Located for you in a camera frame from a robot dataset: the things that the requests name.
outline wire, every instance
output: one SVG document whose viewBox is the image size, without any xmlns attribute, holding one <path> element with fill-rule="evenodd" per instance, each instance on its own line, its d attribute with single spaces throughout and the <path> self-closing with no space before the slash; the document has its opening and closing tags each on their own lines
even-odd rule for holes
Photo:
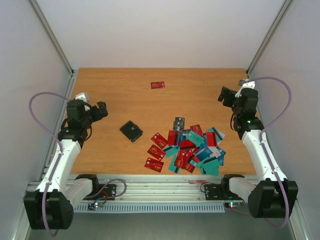
<svg viewBox="0 0 320 240">
<path fill-rule="evenodd" d="M 237 212 L 237 213 L 239 213 L 239 214 L 251 216 L 251 213 L 249 213 L 249 212 L 239 211 L 239 210 L 236 210 L 236 209 L 234 209 L 234 208 L 227 208 L 227 209 L 230 209 L 230 210 L 232 210 L 232 211 L 234 211 L 234 212 Z"/>
<path fill-rule="evenodd" d="M 104 202 L 102 203 L 102 205 L 103 204 L 105 204 L 106 202 L 107 202 L 107 199 L 108 199 L 108 193 L 106 193 L 105 191 L 102 191 L 102 193 L 104 193 L 105 194 L 105 199 L 104 199 Z"/>
<path fill-rule="evenodd" d="M 54 92 L 49 92 L 49 91 L 43 91 L 43 92 L 39 92 L 35 95 L 33 95 L 30 100 L 29 100 L 29 104 L 28 104 L 28 107 L 29 107 L 29 112 L 31 114 L 31 117 L 33 118 L 33 120 L 39 124 L 47 133 L 49 133 L 53 139 L 56 141 L 57 143 L 57 147 L 60 148 L 60 152 L 58 154 L 58 157 L 54 163 L 54 166 L 52 168 L 52 171 L 49 175 L 49 178 L 48 178 L 48 183 L 46 183 L 45 185 L 45 188 L 44 188 L 44 192 L 43 192 L 43 195 L 42 195 L 42 201 L 41 201 L 41 209 L 42 209 L 42 218 L 43 218 L 43 224 L 44 224 L 44 228 L 45 230 L 48 232 L 48 234 L 51 236 L 51 237 L 55 237 L 58 233 L 58 229 L 55 230 L 54 233 L 52 233 L 50 231 L 50 228 L 49 228 L 49 224 L 48 224 L 48 220 L 47 220 L 47 213 L 46 213 L 46 198 L 47 198 L 47 193 L 48 193 L 48 189 L 49 189 L 49 186 L 50 186 L 50 181 L 52 180 L 53 176 L 54 176 L 54 173 L 57 169 L 57 166 L 59 164 L 59 161 L 60 161 L 60 158 L 61 158 L 61 155 L 63 153 L 63 146 L 61 144 L 61 142 L 59 141 L 59 139 L 55 136 L 55 134 L 53 132 L 51 132 L 47 127 L 45 127 L 38 119 L 37 117 L 35 116 L 33 110 L 32 110 L 32 102 L 33 100 L 40 96 L 40 95 L 53 95 L 53 96 L 56 96 L 56 97 L 59 97 L 59 98 L 62 98 L 64 100 L 69 100 L 67 97 L 65 96 L 62 96 L 60 94 L 57 94 L 57 93 L 54 93 Z"/>
<path fill-rule="evenodd" d="M 122 196 L 122 195 L 125 194 L 125 192 L 127 191 L 127 184 L 126 184 L 126 182 L 125 182 L 123 179 L 116 178 L 116 179 L 112 179 L 112 180 L 110 180 L 110 181 L 107 181 L 106 184 L 103 185 L 102 188 L 101 188 L 96 194 L 86 196 L 84 199 L 91 199 L 91 198 L 94 198 L 94 197 L 98 196 L 98 195 L 104 190 L 104 188 L 105 188 L 108 184 L 113 183 L 113 182 L 116 182 L 116 181 L 119 181 L 119 182 L 123 183 L 124 189 L 123 189 L 123 191 L 122 191 L 121 193 L 119 193 L 118 195 L 108 196 L 107 199 L 113 199 L 113 198 L 117 198 L 117 197 Z"/>
<path fill-rule="evenodd" d="M 60 130 L 61 130 L 61 131 L 65 128 L 67 121 L 68 121 L 67 118 L 65 118 L 65 119 L 62 121 L 61 127 L 60 127 Z"/>
<path fill-rule="evenodd" d="M 203 192 L 203 193 L 205 193 L 205 191 L 202 191 L 202 189 L 201 189 L 201 187 L 202 187 L 203 184 L 207 184 L 207 182 L 204 182 L 204 183 L 202 183 L 202 184 L 200 185 L 200 191 Z"/>
<path fill-rule="evenodd" d="M 62 98 L 62 99 L 67 100 L 67 101 L 69 101 L 69 100 L 71 100 L 71 99 L 69 99 L 69 98 L 67 98 L 67 97 L 65 97 L 65 96 L 62 96 L 62 95 L 60 95 L 60 94 L 54 93 L 54 92 L 43 91 L 43 92 L 39 92 L 39 93 L 33 95 L 33 96 L 30 98 L 29 104 L 28 104 L 29 112 L 30 112 L 30 115 L 31 115 L 31 117 L 33 118 L 33 120 L 34 120 L 37 124 L 39 124 L 47 133 L 49 133 L 49 134 L 53 137 L 53 139 L 54 139 L 54 140 L 56 141 L 56 143 L 57 143 L 57 147 L 59 147 L 59 149 L 60 149 L 60 152 L 59 152 L 59 154 L 58 154 L 58 156 L 57 156 L 57 158 L 56 158 L 56 161 L 55 161 L 55 163 L 54 163 L 54 166 L 53 166 L 53 168 L 52 168 L 52 171 L 51 171 L 51 173 L 50 173 L 50 175 L 49 175 L 48 182 L 45 184 L 45 188 L 44 188 L 43 195 L 42 195 L 42 201 L 41 201 L 41 210 L 42 210 L 42 218 L 43 218 L 44 228 L 45 228 L 45 230 L 48 232 L 48 234 L 50 235 L 50 237 L 53 238 L 53 237 L 55 237 L 55 236 L 58 234 L 58 231 L 59 231 L 59 230 L 56 229 L 55 232 L 52 233 L 51 230 L 50 230 L 50 228 L 49 228 L 49 224 L 48 224 L 48 220 L 47 220 L 47 212 L 46 212 L 46 198 L 47 198 L 47 193 L 48 193 L 48 189 L 49 189 L 49 186 L 50 186 L 50 182 L 51 182 L 51 180 L 52 180 L 52 178 L 53 178 L 53 176 L 54 176 L 54 174 L 55 174 L 55 171 L 56 171 L 56 169 L 57 169 L 57 166 L 58 166 L 59 161 L 60 161 L 60 159 L 61 159 L 61 156 L 62 156 L 62 154 L 63 154 L 63 146 L 62 146 L 62 143 L 59 141 L 59 139 L 56 137 L 56 135 L 55 135 L 53 132 L 51 132 L 46 126 L 44 126 L 44 125 L 37 119 L 37 117 L 35 116 L 35 114 L 34 114 L 34 112 L 33 112 L 32 102 L 34 101 L 34 99 L 35 99 L 36 97 L 38 97 L 38 96 L 40 96 L 40 95 L 53 95 L 53 96 Z M 103 189 L 105 188 L 105 186 L 107 186 L 108 184 L 110 184 L 110 183 L 112 183 L 112 182 L 115 182 L 115 181 L 122 182 L 122 183 L 124 184 L 124 190 L 123 190 L 121 193 L 119 193 L 118 195 L 115 195 L 115 196 L 107 196 L 106 198 L 107 198 L 107 199 L 110 199 L 110 198 L 116 198 L 116 197 L 122 196 L 122 195 L 126 192 L 126 190 L 127 190 L 127 184 L 125 183 L 124 180 L 117 178 L 117 179 L 113 179 L 113 180 L 108 181 L 108 182 L 98 191 L 98 193 L 96 193 L 96 194 L 94 194 L 94 195 L 92 195 L 92 196 L 87 196 L 86 198 L 94 198 L 95 196 L 97 196 L 98 194 L 100 194 L 100 193 L 103 191 Z"/>
<path fill-rule="evenodd" d="M 92 126 L 90 126 L 89 129 L 90 129 L 90 135 L 87 136 L 84 141 L 87 141 L 87 140 L 91 137 L 91 135 L 92 135 Z"/>
<path fill-rule="evenodd" d="M 232 120 L 233 120 L 233 118 L 234 118 L 234 113 L 232 113 L 232 116 L 231 116 L 231 119 L 230 119 L 230 128 L 231 128 L 231 130 L 235 130 L 233 127 L 232 127 Z"/>
<path fill-rule="evenodd" d="M 263 77 L 257 77 L 257 78 L 253 78 L 249 81 L 246 81 L 245 83 L 250 83 L 250 82 L 256 82 L 256 81 L 260 81 L 260 80 L 274 80 L 274 81 L 277 81 L 279 83 L 281 83 L 282 85 L 285 86 L 285 88 L 287 89 L 288 91 L 288 94 L 289 94 L 289 98 L 288 98 L 288 102 L 284 108 L 284 110 L 280 113 L 279 116 L 277 116 L 271 123 L 269 123 L 261 132 L 260 132 L 260 136 L 259 136 L 259 139 L 260 139 L 260 142 L 261 142 L 261 146 L 263 148 L 263 151 L 266 155 L 266 158 L 271 166 L 271 169 L 274 173 L 274 176 L 276 177 L 278 183 L 279 183 L 279 186 L 280 186 L 280 189 L 281 189 L 281 193 L 282 193 L 282 196 L 283 196 L 283 200 L 284 200 L 284 206 L 285 206 L 285 215 L 284 215 L 284 221 L 282 224 L 280 225 L 275 225 L 274 223 L 270 222 L 268 219 L 266 219 L 273 227 L 277 228 L 277 229 L 282 229 L 284 228 L 288 221 L 289 221 L 289 202 L 288 202 L 288 197 L 287 197 L 287 194 L 286 194 L 286 191 L 285 191 L 285 188 L 284 188 L 284 185 L 277 173 L 277 170 L 269 156 L 269 153 L 267 151 L 267 148 L 265 146 L 265 143 L 263 142 L 263 134 L 266 132 L 267 129 L 269 129 L 273 124 L 275 124 L 276 121 L 278 121 L 288 110 L 290 104 L 291 104 L 291 101 L 292 101 L 292 92 L 291 92 L 291 89 L 290 87 L 288 86 L 288 84 L 285 83 L 285 81 L 277 78 L 277 77 L 273 77 L 273 76 L 263 76 Z"/>
</svg>

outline orange wooden board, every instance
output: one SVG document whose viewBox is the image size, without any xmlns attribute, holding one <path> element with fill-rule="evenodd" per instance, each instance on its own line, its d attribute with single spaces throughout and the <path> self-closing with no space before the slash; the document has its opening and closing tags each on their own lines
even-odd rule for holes
<svg viewBox="0 0 320 240">
<path fill-rule="evenodd" d="M 220 144 L 226 151 L 220 174 L 256 174 L 250 155 L 230 129 L 232 110 L 218 102 L 222 86 L 238 90 L 246 77 L 244 69 L 201 68 L 81 68 L 73 96 L 87 92 L 92 105 L 106 102 L 109 116 L 92 124 L 92 136 L 73 164 L 72 173 L 173 174 L 171 158 L 164 158 L 161 173 L 144 167 L 150 138 L 159 132 L 165 138 L 175 117 L 185 118 L 185 127 L 200 124 L 203 131 L 216 127 L 226 134 Z M 151 89 L 151 82 L 164 81 L 165 88 Z M 133 121 L 143 135 L 134 143 L 120 127 Z M 180 174 L 189 174 L 181 170 Z M 201 174 L 196 169 L 193 174 Z"/>
</svg>

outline black card holder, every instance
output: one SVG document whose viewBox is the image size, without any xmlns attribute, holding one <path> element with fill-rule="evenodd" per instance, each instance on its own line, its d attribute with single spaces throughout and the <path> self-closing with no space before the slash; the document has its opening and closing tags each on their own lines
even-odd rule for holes
<svg viewBox="0 0 320 240">
<path fill-rule="evenodd" d="M 132 121 L 128 121 L 120 128 L 120 131 L 131 141 L 137 140 L 143 133 L 143 131 L 135 125 Z"/>
</svg>

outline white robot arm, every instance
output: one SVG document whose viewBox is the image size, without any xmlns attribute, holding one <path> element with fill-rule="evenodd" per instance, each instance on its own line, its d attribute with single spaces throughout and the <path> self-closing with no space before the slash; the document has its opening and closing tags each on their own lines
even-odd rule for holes
<svg viewBox="0 0 320 240">
<path fill-rule="evenodd" d="M 69 228 L 74 208 L 86 196 L 98 190 L 97 176 L 86 174 L 78 176 L 74 184 L 67 189 L 68 176 L 84 142 L 88 139 L 88 129 L 92 131 L 92 123 L 108 115 L 104 102 L 100 101 L 97 106 L 91 106 L 88 101 L 87 94 L 80 93 L 67 103 L 67 118 L 63 121 L 57 136 L 62 145 L 62 152 L 57 145 L 48 171 L 36 191 L 27 192 L 23 198 L 32 229 L 45 228 L 43 208 L 50 229 Z"/>
<path fill-rule="evenodd" d="M 246 146 L 260 182 L 258 185 L 254 185 L 243 176 L 234 174 L 225 175 L 221 182 L 227 183 L 228 191 L 248 202 L 249 211 L 253 217 L 284 218 L 284 196 L 280 191 L 275 172 L 285 188 L 289 214 L 291 214 L 297 198 L 298 186 L 295 181 L 288 181 L 286 175 L 279 168 L 269 147 L 266 134 L 263 133 L 262 140 L 260 138 L 264 126 L 256 117 L 258 92 L 255 90 L 255 82 L 241 80 L 239 85 L 241 85 L 239 91 L 223 87 L 218 101 L 223 101 L 224 106 L 232 109 L 233 128 Z"/>
</svg>

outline vent grille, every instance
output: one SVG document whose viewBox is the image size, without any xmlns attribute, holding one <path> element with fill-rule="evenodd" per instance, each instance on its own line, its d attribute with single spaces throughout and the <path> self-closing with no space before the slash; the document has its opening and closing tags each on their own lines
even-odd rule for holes
<svg viewBox="0 0 320 240">
<path fill-rule="evenodd" d="M 103 207 L 88 209 L 87 203 L 81 203 L 75 213 L 224 213 L 223 203 L 106 203 Z"/>
</svg>

